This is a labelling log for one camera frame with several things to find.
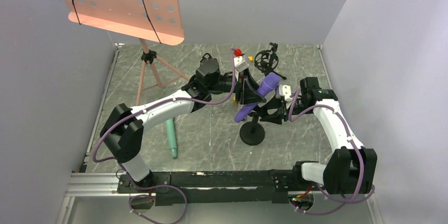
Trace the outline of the black round-base clamp stand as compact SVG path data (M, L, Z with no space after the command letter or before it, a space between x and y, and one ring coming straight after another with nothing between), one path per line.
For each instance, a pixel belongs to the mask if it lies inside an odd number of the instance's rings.
M239 130L239 136L245 144L256 146L263 142L265 138L265 130L259 122L262 115L265 115L266 113L272 114L273 110L276 109L265 109L263 106L256 106L249 113L248 116L251 117L251 121L245 122Z

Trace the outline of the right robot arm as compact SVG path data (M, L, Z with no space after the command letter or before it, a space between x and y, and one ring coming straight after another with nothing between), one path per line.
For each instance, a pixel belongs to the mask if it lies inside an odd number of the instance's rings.
M358 194L373 192L377 153L366 148L354 134L332 89L321 88L316 77L306 77L300 81L300 89L292 92L290 86L280 85L279 77L271 73L262 80L258 92L263 96L275 93L261 110L277 109L277 113L262 115L263 121L280 124L314 115L330 143L330 160L326 164L296 162L292 169L294 180L319 185L330 195L350 194L350 203Z

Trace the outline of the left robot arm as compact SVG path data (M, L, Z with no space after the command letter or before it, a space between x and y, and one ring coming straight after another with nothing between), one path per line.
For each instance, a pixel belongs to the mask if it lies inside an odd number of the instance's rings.
M232 95L243 105L236 115L236 121L242 121L270 92L254 81L248 67L247 58L241 55L233 58L232 71L222 74L218 60L205 53L189 82L173 94L144 105L115 106L100 131L100 142L133 181L151 184L153 172L140 154L144 131L205 105L219 105Z

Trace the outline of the pink perforated music stand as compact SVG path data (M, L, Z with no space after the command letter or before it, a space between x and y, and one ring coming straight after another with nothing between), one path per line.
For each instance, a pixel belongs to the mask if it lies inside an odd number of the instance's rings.
M65 0L74 23L133 36L148 53L147 41L178 45L185 39L179 0Z

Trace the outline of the mint green microphone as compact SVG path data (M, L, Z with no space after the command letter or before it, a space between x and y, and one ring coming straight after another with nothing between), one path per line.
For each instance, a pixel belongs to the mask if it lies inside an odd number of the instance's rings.
M174 126L174 118L171 118L165 122L166 133L167 133L167 142L169 146L169 150L171 153L171 157L176 159L178 157L178 145L176 141L176 133Z

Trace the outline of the black shock mount tripod stand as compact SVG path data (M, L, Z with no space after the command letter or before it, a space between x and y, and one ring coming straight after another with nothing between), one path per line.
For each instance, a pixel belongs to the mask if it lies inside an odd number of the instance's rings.
M255 55L254 66L256 69L262 72L264 76L267 76L269 73L274 73L283 80L286 80L286 76L283 76L275 71L279 62L278 55L276 54L278 44L270 42L269 45L272 46L270 50L262 50Z

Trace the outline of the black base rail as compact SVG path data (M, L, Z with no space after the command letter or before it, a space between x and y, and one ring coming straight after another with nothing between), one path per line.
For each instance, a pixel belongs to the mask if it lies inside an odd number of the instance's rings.
M119 177L119 194L155 194L156 206L183 203L271 202L288 203L289 197L312 187L292 170L153 172L151 182L131 184Z

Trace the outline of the aluminium table frame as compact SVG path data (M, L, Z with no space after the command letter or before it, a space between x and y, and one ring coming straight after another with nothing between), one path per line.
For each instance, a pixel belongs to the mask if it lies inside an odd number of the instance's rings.
M88 162L91 158L93 142L97 132L97 127L101 117L102 108L104 106L107 91L110 85L111 77L116 65L117 58L122 48L122 43L115 44L115 53L109 67L109 73L102 92L102 97L97 111L96 119L90 134L86 153L82 159L80 172L71 173L66 192L64 193L63 203L60 208L56 223L69 223L74 203L77 198L89 197L112 197L117 196L116 188L118 186L118 178L115 174L108 173L86 173Z

